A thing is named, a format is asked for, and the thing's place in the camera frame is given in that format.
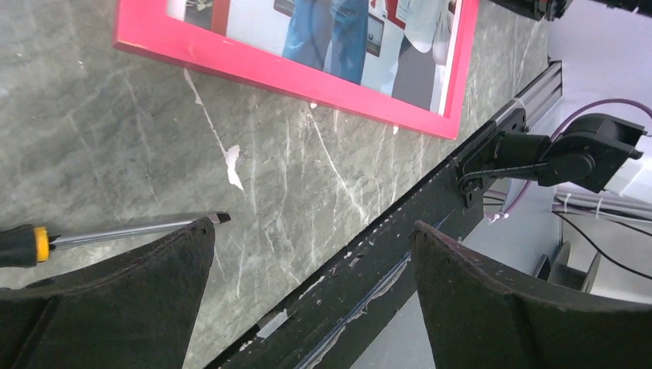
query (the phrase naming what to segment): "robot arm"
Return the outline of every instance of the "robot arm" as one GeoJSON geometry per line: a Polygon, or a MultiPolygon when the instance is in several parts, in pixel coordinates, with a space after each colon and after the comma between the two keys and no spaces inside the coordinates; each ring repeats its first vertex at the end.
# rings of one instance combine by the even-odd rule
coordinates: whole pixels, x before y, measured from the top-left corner
{"type": "Polygon", "coordinates": [[[636,149],[652,144],[646,134],[641,125],[605,114],[575,119],[554,140],[502,131],[477,153],[480,167],[464,166],[460,190],[470,193],[483,178],[519,178],[544,187],[572,182],[595,193],[606,190],[652,203],[652,158],[636,149]]]}

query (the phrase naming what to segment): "framed picture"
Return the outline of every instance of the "framed picture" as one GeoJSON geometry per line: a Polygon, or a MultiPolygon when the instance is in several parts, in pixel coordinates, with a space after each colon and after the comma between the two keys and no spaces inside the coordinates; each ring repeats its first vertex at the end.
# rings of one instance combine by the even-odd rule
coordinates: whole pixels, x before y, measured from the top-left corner
{"type": "Polygon", "coordinates": [[[118,0],[114,46],[456,138],[479,1],[118,0]]]}

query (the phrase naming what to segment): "screwdriver shaft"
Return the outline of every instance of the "screwdriver shaft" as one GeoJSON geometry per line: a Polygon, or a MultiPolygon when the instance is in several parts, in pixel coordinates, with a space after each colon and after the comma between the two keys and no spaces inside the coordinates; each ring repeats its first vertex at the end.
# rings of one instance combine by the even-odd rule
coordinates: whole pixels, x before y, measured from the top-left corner
{"type": "MultiPolygon", "coordinates": [[[[231,218],[228,214],[225,213],[210,213],[202,215],[208,217],[213,224],[225,223],[231,218]]],[[[162,233],[169,232],[175,229],[181,228],[187,224],[196,221],[202,216],[194,216],[193,218],[181,218],[174,221],[159,223],[159,224],[150,224],[145,226],[138,227],[126,227],[119,228],[110,231],[103,232],[91,232],[84,234],[76,234],[73,236],[58,237],[54,241],[50,242],[51,246],[54,246],[56,250],[65,250],[68,248],[73,248],[79,246],[80,244],[92,244],[95,242],[110,241],[118,238],[141,236],[145,234],[152,233],[162,233]]]]}

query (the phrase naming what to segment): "jeans in poster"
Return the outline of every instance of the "jeans in poster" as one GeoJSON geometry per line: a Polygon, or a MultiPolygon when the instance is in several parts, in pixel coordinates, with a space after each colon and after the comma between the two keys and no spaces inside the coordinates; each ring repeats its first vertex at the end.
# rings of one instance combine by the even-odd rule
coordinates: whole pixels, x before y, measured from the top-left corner
{"type": "Polygon", "coordinates": [[[332,75],[362,81],[369,0],[295,0],[283,57],[324,70],[331,44],[332,75]]]}

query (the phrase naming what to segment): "red picture frame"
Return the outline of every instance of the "red picture frame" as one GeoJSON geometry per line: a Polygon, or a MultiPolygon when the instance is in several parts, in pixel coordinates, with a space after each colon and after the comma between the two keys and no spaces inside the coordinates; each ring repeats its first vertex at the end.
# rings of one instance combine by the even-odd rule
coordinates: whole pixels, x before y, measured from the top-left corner
{"type": "Polygon", "coordinates": [[[459,132],[480,0],[460,4],[442,115],[172,18],[167,0],[117,1],[113,45],[119,50],[440,138],[455,139],[459,132]]]}

